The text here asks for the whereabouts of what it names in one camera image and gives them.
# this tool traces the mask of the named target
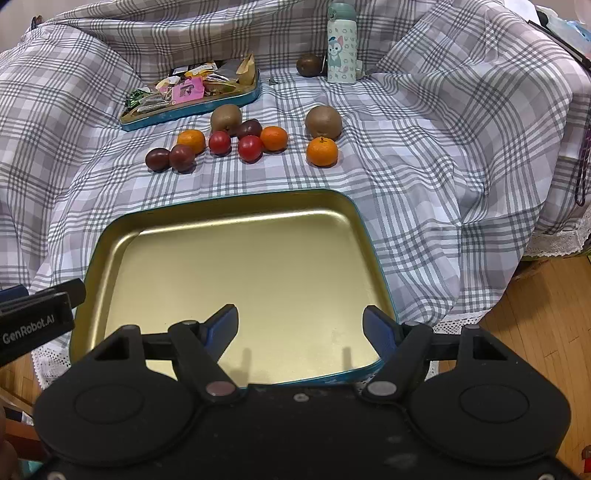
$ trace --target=bottle cap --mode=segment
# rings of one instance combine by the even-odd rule
[[[355,9],[349,5],[340,2],[333,2],[329,6],[329,20],[353,20],[357,18]]]

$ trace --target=white lace trim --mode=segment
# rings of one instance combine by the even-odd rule
[[[478,323],[487,312],[479,312],[470,317],[448,316],[439,322],[433,330],[436,333],[452,333],[459,335],[462,326],[469,323]],[[39,380],[42,389],[46,389],[58,377],[63,375],[71,366],[68,348],[47,343],[31,352],[33,358],[33,368],[35,375]],[[439,373],[439,362],[431,362],[427,378],[431,378]]]
[[[562,257],[580,252],[584,243],[591,235],[591,208],[587,208],[579,227],[546,235],[534,231],[530,243],[525,248],[524,255],[530,257]]]
[[[35,376],[45,390],[53,381],[70,368],[70,355],[67,348],[47,343],[31,352]]]

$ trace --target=orange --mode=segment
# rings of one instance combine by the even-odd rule
[[[265,127],[260,137],[265,149],[270,152],[283,150],[287,146],[287,132],[281,127]]]
[[[205,150],[205,135],[199,130],[185,130],[178,135],[177,145],[188,145],[199,155]]]
[[[331,167],[339,158],[339,149],[330,138],[318,137],[308,144],[306,156],[317,167]]]

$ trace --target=wooden floor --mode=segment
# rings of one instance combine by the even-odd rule
[[[22,410],[25,409],[20,405],[21,401],[28,405],[35,402],[41,387],[35,378],[30,354],[0,368],[0,389],[0,401],[15,404]]]
[[[586,257],[546,262],[513,281],[481,325],[545,375],[569,399],[572,422],[559,457],[581,473],[591,445],[591,264]],[[441,362],[440,370],[452,368]],[[40,389],[30,356],[0,369],[0,387],[33,403]]]

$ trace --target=water bottle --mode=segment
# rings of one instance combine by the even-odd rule
[[[327,53],[329,83],[355,83],[357,68],[357,13],[349,4],[329,6]]]

